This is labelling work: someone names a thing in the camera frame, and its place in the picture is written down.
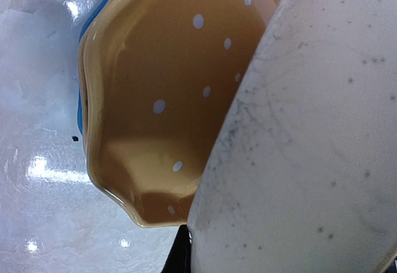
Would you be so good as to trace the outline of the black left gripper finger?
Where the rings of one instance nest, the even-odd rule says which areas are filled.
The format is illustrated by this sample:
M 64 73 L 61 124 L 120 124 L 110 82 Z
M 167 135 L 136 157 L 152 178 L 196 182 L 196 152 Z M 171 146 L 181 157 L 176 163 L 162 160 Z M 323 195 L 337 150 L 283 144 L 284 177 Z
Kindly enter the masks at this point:
M 187 225 L 177 231 L 161 273 L 191 273 L 191 236 Z

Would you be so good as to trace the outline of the cream bird pattern plate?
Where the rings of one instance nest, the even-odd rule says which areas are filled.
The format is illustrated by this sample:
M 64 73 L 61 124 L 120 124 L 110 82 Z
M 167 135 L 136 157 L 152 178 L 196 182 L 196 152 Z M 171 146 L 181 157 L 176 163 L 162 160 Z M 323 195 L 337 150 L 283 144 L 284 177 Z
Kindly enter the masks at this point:
M 193 272 L 396 258 L 396 0 L 281 0 L 189 213 Z

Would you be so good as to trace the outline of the blue polka dot plate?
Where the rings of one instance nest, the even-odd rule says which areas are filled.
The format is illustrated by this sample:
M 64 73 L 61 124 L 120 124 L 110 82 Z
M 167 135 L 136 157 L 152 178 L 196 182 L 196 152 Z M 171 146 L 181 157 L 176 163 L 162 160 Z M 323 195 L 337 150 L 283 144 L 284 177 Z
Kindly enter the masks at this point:
M 95 18 L 100 14 L 101 10 L 106 6 L 110 0 L 101 0 L 95 9 L 89 14 L 85 23 L 82 26 L 79 34 L 79 48 L 78 48 L 78 78 L 79 78 L 79 96 L 78 96 L 78 110 L 77 110 L 77 124 L 81 135 L 84 133 L 84 122 L 86 117 L 84 113 L 87 109 L 87 87 L 84 74 L 84 46 L 86 42 L 86 32 L 90 25 L 95 21 Z

